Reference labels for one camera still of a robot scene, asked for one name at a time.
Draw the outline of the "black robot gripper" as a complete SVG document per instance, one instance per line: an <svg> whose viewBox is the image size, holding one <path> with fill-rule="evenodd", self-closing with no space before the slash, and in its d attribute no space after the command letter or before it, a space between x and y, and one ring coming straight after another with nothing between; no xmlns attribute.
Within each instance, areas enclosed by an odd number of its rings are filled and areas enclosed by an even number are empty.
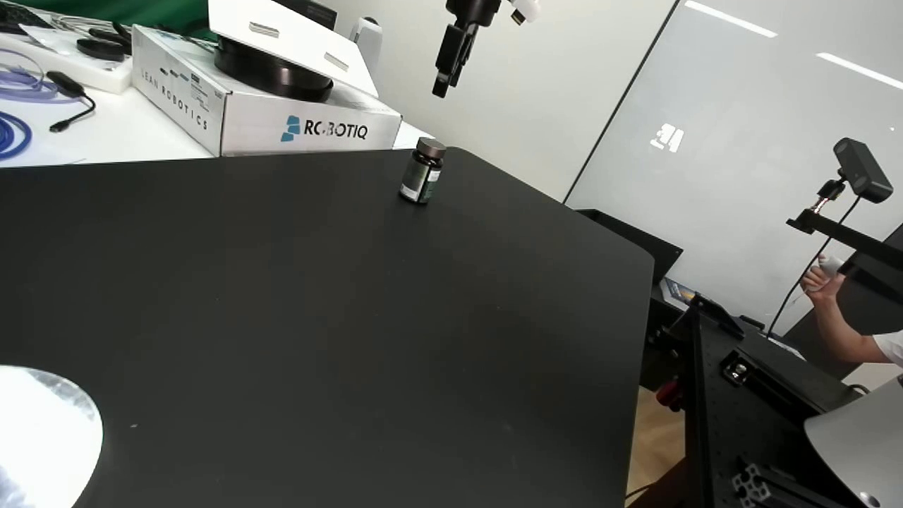
<svg viewBox="0 0 903 508"><path fill-rule="evenodd" d="M457 81L471 55L478 29L488 24L499 12L503 0L445 0L445 12L457 24L450 24L435 60L435 96L445 96Z"/></svg>

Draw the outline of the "person's forearm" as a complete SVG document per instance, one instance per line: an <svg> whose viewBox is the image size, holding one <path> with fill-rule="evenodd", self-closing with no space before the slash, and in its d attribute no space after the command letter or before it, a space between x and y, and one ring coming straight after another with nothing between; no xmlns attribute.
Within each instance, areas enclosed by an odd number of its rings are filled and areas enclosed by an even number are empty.
<svg viewBox="0 0 903 508"><path fill-rule="evenodd" d="M903 331L878 335L862 333L846 321L836 301L819 301L812 312L822 339L842 362L903 366Z"/></svg>

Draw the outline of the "person's hand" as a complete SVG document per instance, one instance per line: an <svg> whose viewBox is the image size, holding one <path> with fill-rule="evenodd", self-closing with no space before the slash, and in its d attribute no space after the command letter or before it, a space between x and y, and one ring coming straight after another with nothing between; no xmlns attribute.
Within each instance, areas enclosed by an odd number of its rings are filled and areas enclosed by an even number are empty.
<svg viewBox="0 0 903 508"><path fill-rule="evenodd" d="M830 307L838 301L838 293L843 288L843 274L828 274L822 267L808 267L802 276L802 290L816 307Z"/></svg>

